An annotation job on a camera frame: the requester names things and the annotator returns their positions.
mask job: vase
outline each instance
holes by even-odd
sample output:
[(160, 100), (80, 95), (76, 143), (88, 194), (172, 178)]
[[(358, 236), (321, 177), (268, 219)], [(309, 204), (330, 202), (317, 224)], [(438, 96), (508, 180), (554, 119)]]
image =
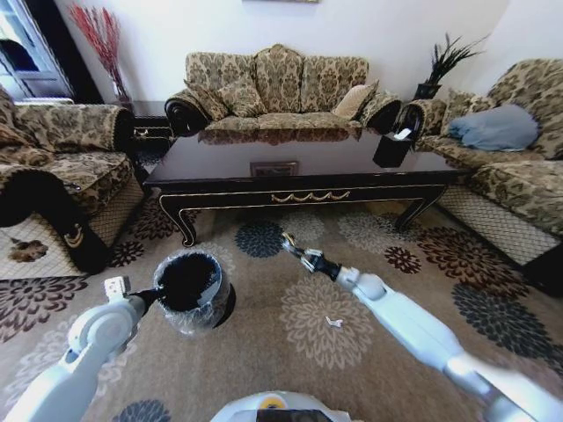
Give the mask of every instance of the vase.
[(414, 94), (413, 99), (431, 99), (434, 98), (438, 90), (441, 88), (441, 85), (437, 84), (419, 84), (419, 87), (416, 89), (416, 93)]
[(125, 84), (121, 78), (121, 73), (119, 70), (115, 70), (110, 74), (113, 79), (113, 93), (117, 101), (124, 107), (131, 107), (131, 97), (129, 96), (127, 90), (125, 89)]

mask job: patterned sofa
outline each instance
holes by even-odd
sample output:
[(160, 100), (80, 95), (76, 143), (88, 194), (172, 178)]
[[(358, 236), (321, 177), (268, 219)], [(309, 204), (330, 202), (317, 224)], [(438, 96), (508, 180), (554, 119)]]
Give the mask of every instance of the patterned sofa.
[[(358, 120), (345, 120), (330, 111), (357, 84), (364, 84), (369, 64), (358, 57), (305, 57), (276, 44), (256, 55), (191, 53), (186, 58), (186, 89), (166, 102), (175, 135), (208, 129), (303, 129), (375, 127), (387, 132), (401, 103), (388, 93), (377, 93)], [(198, 90), (218, 91), (241, 78), (250, 78), (266, 106), (259, 117), (228, 116), (213, 120)]]
[[(487, 96), (498, 106), (517, 104), (534, 116), (540, 136), (528, 149), (488, 152), (440, 136), (446, 110), (440, 99), (413, 101), (407, 114), (421, 119), (418, 149), (475, 170), (462, 185), (450, 188), (439, 204), (538, 280), (563, 258), (563, 162), (558, 161), (563, 157), (563, 61), (518, 62)], [(538, 282), (552, 278), (547, 275)], [(540, 287), (560, 291), (563, 283)]]
[(0, 90), (1, 280), (101, 271), (143, 198), (114, 105), (14, 105)]

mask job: patterned carpet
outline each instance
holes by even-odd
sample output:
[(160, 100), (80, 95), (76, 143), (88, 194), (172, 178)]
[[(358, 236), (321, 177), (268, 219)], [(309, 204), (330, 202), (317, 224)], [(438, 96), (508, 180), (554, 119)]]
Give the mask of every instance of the patterned carpet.
[[(479, 420), (483, 404), (423, 367), (349, 293), (282, 251), (283, 230), (334, 261), (376, 273), (444, 321), (464, 348), (514, 367), (563, 397), (563, 302), (532, 287), (437, 209), (405, 234), (405, 204), (207, 211), (192, 214), (197, 249), (215, 255), (236, 289), (225, 324), (184, 338), (153, 307), (126, 352), (106, 363), (87, 421), (209, 420), (231, 400), (285, 389), (365, 421)], [(102, 281), (151, 285), (180, 248), (178, 230), (148, 200), (89, 278), (0, 283), (0, 417), (66, 348), (77, 315), (105, 301)], [(343, 319), (341, 329), (325, 317)]]

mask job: black tissue box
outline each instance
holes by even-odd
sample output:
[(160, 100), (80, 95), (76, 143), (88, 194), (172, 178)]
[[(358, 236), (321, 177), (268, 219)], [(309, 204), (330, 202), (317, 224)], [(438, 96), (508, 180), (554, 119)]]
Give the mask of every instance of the black tissue box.
[(400, 167), (405, 160), (408, 150), (413, 146), (413, 141), (405, 138), (402, 141), (395, 139), (395, 134), (390, 132), (381, 136), (373, 161), (379, 167)]

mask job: side table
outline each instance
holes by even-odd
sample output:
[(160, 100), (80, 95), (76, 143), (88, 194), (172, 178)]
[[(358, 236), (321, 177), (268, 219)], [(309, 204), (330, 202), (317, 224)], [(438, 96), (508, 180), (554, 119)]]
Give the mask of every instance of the side table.
[(126, 106), (135, 116), (136, 158), (151, 172), (174, 143), (164, 101), (132, 101)]

